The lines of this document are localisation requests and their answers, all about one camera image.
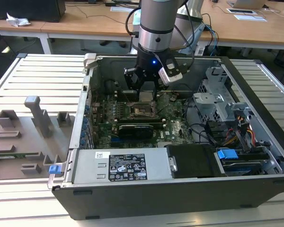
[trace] wooden desk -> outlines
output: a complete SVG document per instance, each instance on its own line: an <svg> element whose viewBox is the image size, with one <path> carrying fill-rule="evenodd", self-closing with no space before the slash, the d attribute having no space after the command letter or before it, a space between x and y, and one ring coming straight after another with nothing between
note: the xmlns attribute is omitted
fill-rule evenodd
<svg viewBox="0 0 284 227"><path fill-rule="evenodd" d="M41 32L45 21L30 21L31 25L15 27L6 20L0 20L0 31Z"/></svg>
<svg viewBox="0 0 284 227"><path fill-rule="evenodd" d="M112 12L104 4L99 6L80 6L65 4L66 12L59 23L46 22L41 28L46 33L79 35L126 36L126 12Z"/></svg>
<svg viewBox="0 0 284 227"><path fill-rule="evenodd" d="M67 38L81 40L116 40L130 41L131 37L127 34L124 24L115 22L125 22L127 12L112 12L110 7L82 6L79 4L66 3L66 12L60 23L48 23L32 21L32 25L23 27L10 26L5 20L0 20L0 33L2 35L37 37L41 40L44 53L51 54L51 44L49 38ZM268 6L280 10L280 15L273 12L264 11L267 22L237 20L234 14L223 13L230 6L226 0L219 0L219 3L212 3L204 0L202 13L209 13L212 18L212 26L219 34L220 46L264 48L264 49L284 49L284 3L267 2ZM204 21L209 23L208 17L204 15ZM208 45L211 39L209 32L201 35L199 46Z"/></svg>
<svg viewBox="0 0 284 227"><path fill-rule="evenodd" d="M284 2L268 1L266 4L281 11L277 15L261 9L258 14L264 14L267 22L238 20L234 14L223 13L221 9L228 12L226 8L231 8L226 0L219 0L218 3L205 0L202 13L210 14L212 27L219 34L221 46L284 49ZM209 24L207 15L204 15L204 21ZM210 33L203 32L199 44L207 44L210 39Z"/></svg>
<svg viewBox="0 0 284 227"><path fill-rule="evenodd" d="M5 20L0 20L0 34L37 37L41 41L45 54L53 53L49 38L79 39L81 40L82 49L84 48L83 40L85 39L131 41L131 37L127 34L123 24L128 12L111 12L110 7L105 7L105 5L85 6L70 3L66 3L65 5L65 15L59 23L31 21L32 25L17 28L8 24Z"/></svg>

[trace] warning label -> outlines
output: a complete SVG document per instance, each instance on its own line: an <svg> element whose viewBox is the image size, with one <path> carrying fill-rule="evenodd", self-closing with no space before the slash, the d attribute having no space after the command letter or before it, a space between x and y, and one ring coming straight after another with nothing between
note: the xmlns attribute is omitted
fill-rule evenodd
<svg viewBox="0 0 284 227"><path fill-rule="evenodd" d="M110 181L147 180L144 154L110 155L108 176Z"/></svg>

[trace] blue plastic tab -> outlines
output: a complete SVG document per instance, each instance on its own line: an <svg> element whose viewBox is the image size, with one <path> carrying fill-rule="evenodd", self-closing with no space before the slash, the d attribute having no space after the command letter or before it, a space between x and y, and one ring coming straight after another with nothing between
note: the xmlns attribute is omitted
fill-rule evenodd
<svg viewBox="0 0 284 227"><path fill-rule="evenodd" d="M61 174L62 173L62 166L52 165L52 166L49 167L48 172L49 172L49 174Z"/></svg>
<svg viewBox="0 0 284 227"><path fill-rule="evenodd" d="M237 159L239 156L234 149L221 149L217 152L220 159Z"/></svg>

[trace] desk leg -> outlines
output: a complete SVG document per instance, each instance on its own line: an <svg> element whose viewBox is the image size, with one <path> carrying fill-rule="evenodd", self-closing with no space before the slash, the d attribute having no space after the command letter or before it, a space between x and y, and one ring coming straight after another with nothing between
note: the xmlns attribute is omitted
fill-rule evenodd
<svg viewBox="0 0 284 227"><path fill-rule="evenodd" d="M80 49L83 51L85 50L84 39L80 39Z"/></svg>
<svg viewBox="0 0 284 227"><path fill-rule="evenodd" d="M252 50L252 48L247 48L247 47L243 48L242 56L243 56L243 57L248 57L249 52L250 52L251 50Z"/></svg>
<svg viewBox="0 0 284 227"><path fill-rule="evenodd" d="M50 38L48 38L47 34L40 34L39 37L40 41L41 41L41 45L44 51L44 54L52 54L53 50L52 50L52 44L51 44L51 40Z"/></svg>

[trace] black plastic cover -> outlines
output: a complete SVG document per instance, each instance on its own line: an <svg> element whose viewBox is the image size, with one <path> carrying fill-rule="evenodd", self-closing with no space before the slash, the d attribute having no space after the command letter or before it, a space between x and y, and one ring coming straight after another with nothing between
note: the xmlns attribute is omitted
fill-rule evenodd
<svg viewBox="0 0 284 227"><path fill-rule="evenodd" d="M177 171L174 178L219 177L221 174L214 152L216 148L209 144L167 145L169 157L174 157Z"/></svg>

